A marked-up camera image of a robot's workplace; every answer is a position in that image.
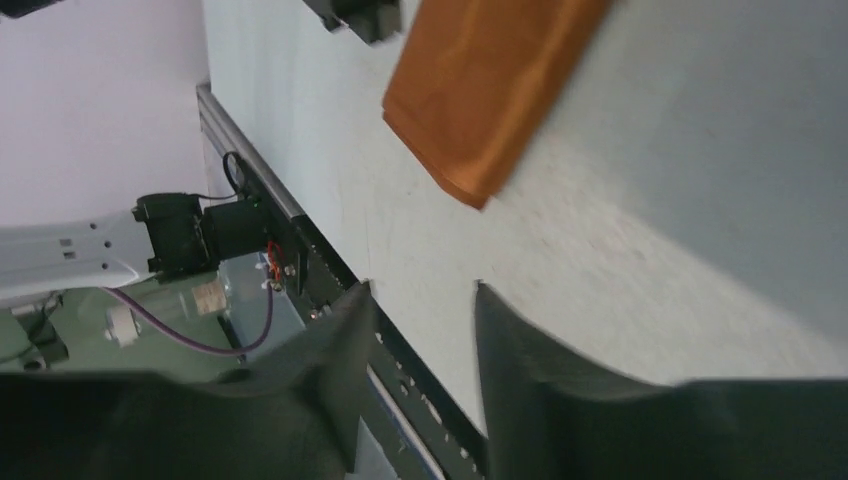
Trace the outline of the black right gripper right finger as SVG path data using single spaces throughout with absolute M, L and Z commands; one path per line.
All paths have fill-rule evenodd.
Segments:
M 843 379 L 663 386 L 560 343 L 478 283 L 491 479 L 843 479 Z

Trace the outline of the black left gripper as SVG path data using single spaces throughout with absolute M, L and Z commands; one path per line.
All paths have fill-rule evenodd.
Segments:
M 402 32 L 402 8 L 398 0 L 305 0 L 324 28 L 352 31 L 373 45 Z

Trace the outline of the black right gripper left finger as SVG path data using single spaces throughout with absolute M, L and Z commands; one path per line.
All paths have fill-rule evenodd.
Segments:
M 368 283 L 254 362 L 181 383 L 143 371 L 3 374 L 5 479 L 342 479 L 375 341 Z

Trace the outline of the orange cloth napkin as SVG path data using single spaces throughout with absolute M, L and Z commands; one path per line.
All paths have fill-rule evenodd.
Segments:
M 438 186 L 481 210 L 520 161 L 611 2 L 420 3 L 383 118 Z

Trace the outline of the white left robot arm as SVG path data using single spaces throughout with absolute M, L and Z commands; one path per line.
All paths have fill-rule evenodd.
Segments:
M 1 301 L 121 287 L 154 250 L 135 200 L 200 187 L 199 1 L 61 1 L 1 23 Z

